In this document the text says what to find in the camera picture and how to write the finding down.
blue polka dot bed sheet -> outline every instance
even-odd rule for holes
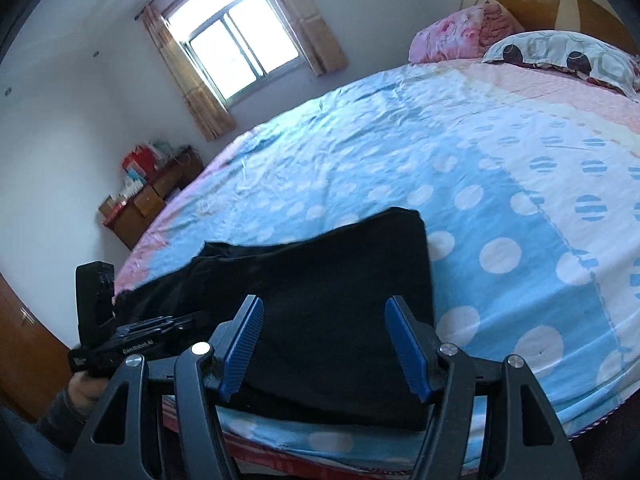
[[[279,244],[415,209],[440,338],[522,355],[576,434],[640,387],[639,133],[640,105],[555,71],[455,60],[381,72],[236,139],[156,219],[116,291],[178,269],[206,240]],[[292,456],[395,477],[423,437],[220,417]]]

wooden door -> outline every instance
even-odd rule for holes
[[[67,352],[0,274],[0,400],[38,418],[71,377]]]

blue gripper pad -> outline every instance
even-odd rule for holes
[[[420,402],[426,402],[431,395],[428,362],[411,329],[412,322],[418,323],[417,320],[406,304],[401,306],[396,298],[389,298],[385,305],[385,322],[409,389]]]
[[[247,296],[216,345],[212,367],[214,375],[220,378],[218,395],[225,401],[240,389],[263,321],[262,300]]]

window frame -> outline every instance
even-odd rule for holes
[[[179,7],[181,7],[183,3],[186,3],[187,1],[188,0],[181,0],[180,5],[173,7],[171,9],[171,12],[167,13],[167,20],[170,21],[171,20],[171,15]],[[273,8],[273,5],[271,4],[270,0],[265,0],[267,2],[268,6],[271,9],[271,12],[274,13],[274,15],[276,16],[276,19],[280,22],[283,30],[285,31],[286,35],[289,37],[291,43],[293,44],[294,48],[296,49],[296,51],[298,53],[298,56],[295,57],[294,59],[292,59],[290,61],[287,61],[285,64],[280,65],[279,67],[275,68],[274,70],[272,70],[269,73],[266,72],[266,70],[264,69],[264,67],[260,63],[260,60],[255,55],[254,50],[251,48],[251,46],[249,45],[248,41],[244,37],[244,34],[242,34],[242,31],[236,25],[236,22],[233,20],[233,18],[229,14],[229,11],[231,9],[233,9],[236,5],[240,4],[243,1],[244,0],[234,0],[234,1],[232,1],[230,4],[226,5],[225,7],[220,9],[218,12],[213,14],[210,18],[206,19],[203,23],[201,23],[189,35],[189,37],[186,40],[178,41],[178,44],[180,44],[180,46],[185,51],[185,53],[187,53],[187,55],[191,59],[191,62],[198,68],[198,70],[202,74],[202,76],[205,79],[205,81],[211,86],[211,89],[213,90],[213,92],[216,95],[216,97],[219,99],[220,102],[222,102],[226,106],[231,106],[231,105],[235,104],[235,102],[239,101],[240,99],[246,97],[247,95],[251,94],[252,92],[256,91],[257,89],[260,89],[263,86],[265,86],[266,84],[270,83],[274,79],[277,79],[277,78],[283,76],[284,74],[290,72],[291,70],[297,68],[299,65],[304,63],[304,56],[300,52],[300,48],[298,47],[296,41],[291,37],[291,34],[289,32],[289,27],[287,27],[286,23],[282,22],[282,17],[280,15],[280,13],[276,9]],[[242,43],[240,41],[238,41],[238,38],[236,37],[236,34],[228,26],[228,23],[226,22],[226,19],[228,19],[231,22],[231,24],[233,25],[233,28],[238,32],[238,36],[240,37],[241,41],[246,45],[246,50],[248,50],[249,54],[255,59],[256,63],[258,64],[258,67],[262,71],[262,74],[260,74],[255,69],[254,63],[251,61],[251,59],[249,58],[249,56],[245,52],[245,48],[244,48],[244,46],[242,46]],[[233,42],[238,46],[238,49],[239,49],[240,53],[242,54],[242,56],[244,57],[244,60],[246,61],[247,65],[249,66],[249,68],[251,69],[251,71],[255,75],[255,81],[253,81],[252,83],[249,83],[247,86],[245,86],[244,88],[242,88],[241,90],[239,90],[238,92],[236,92],[235,94],[233,94],[229,98],[225,98],[222,95],[222,92],[220,92],[220,90],[218,89],[218,86],[216,85],[216,82],[209,75],[209,73],[205,69],[203,63],[200,61],[200,59],[198,58],[198,55],[196,54],[196,52],[194,51],[193,47],[191,46],[191,41],[193,41],[195,38],[197,38],[201,33],[203,33],[205,30],[207,30],[211,25],[213,25],[216,22],[222,23],[223,27],[225,27],[227,33],[229,34],[229,36],[231,37]]]

white patterned pillow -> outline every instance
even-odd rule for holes
[[[589,83],[620,90],[638,102],[638,59],[623,50],[579,32],[521,32],[493,44],[483,63],[505,61],[528,68],[556,68]]]

